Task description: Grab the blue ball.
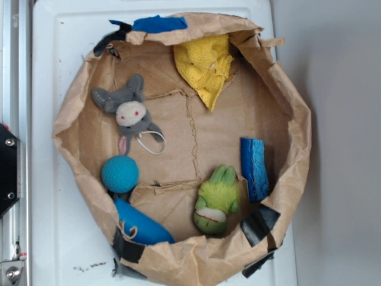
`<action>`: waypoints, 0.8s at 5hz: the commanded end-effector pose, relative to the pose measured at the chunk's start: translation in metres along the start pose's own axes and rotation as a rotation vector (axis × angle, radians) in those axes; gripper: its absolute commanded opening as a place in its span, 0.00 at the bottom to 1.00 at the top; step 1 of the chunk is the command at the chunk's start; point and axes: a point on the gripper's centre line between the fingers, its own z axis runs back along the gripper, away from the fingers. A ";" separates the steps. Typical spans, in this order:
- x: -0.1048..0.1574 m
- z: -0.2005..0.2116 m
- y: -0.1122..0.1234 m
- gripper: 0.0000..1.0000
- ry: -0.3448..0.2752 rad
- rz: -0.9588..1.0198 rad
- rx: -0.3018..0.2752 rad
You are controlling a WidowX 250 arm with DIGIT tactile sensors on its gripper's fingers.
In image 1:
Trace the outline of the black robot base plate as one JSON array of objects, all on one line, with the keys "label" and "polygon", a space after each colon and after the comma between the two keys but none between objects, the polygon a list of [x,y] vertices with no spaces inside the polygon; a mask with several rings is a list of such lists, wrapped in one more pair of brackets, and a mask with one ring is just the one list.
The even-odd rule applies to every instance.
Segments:
[{"label": "black robot base plate", "polygon": [[1,124],[1,218],[20,199],[20,141]]}]

